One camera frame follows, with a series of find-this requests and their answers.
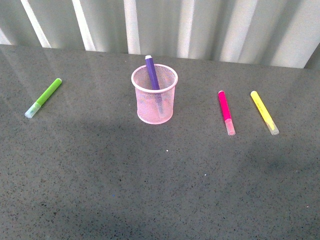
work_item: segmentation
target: mesh pencil cup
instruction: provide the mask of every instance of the mesh pencil cup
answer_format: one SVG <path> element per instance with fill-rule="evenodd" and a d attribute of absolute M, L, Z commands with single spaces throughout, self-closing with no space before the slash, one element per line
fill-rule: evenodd
<path fill-rule="evenodd" d="M 178 75 L 171 67 L 155 64 L 160 90 L 153 90 L 146 65 L 131 75 L 135 87 L 138 117 L 147 124 L 163 124 L 174 114 L 175 88 Z"/>

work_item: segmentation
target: yellow marker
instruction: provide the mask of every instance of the yellow marker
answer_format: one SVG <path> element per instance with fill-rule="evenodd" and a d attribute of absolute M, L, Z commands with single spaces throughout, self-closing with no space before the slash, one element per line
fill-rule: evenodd
<path fill-rule="evenodd" d="M 275 125 L 274 121 L 272 120 L 268 110 L 266 109 L 264 103 L 262 102 L 261 98 L 259 97 L 258 93 L 256 91 L 251 92 L 251 97 L 258 108 L 261 116 L 263 117 L 263 120 L 265 121 L 266 125 L 268 126 L 268 129 L 270 130 L 272 135 L 279 134 L 279 130 L 277 126 Z"/>

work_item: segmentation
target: pink marker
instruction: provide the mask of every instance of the pink marker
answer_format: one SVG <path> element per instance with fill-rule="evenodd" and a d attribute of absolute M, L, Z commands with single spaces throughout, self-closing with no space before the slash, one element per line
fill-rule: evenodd
<path fill-rule="evenodd" d="M 224 91 L 218 92 L 218 98 L 222 109 L 223 119 L 229 136 L 236 134 L 234 124 L 232 123 L 231 114 L 228 107 L 227 98 Z"/>

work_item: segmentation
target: speckled countertop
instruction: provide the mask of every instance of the speckled countertop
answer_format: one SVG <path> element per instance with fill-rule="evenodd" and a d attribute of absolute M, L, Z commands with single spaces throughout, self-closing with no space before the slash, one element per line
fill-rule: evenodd
<path fill-rule="evenodd" d="M 144 56 L 0 46 L 0 238 L 320 239 L 320 72 L 154 61 L 179 76 L 161 125 L 137 116 L 131 73 Z"/>

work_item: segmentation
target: white curtain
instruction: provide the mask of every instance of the white curtain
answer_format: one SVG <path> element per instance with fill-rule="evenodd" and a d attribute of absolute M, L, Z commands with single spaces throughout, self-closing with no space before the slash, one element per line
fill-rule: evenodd
<path fill-rule="evenodd" d="M 0 44 L 320 70 L 320 0 L 2 0 Z"/>

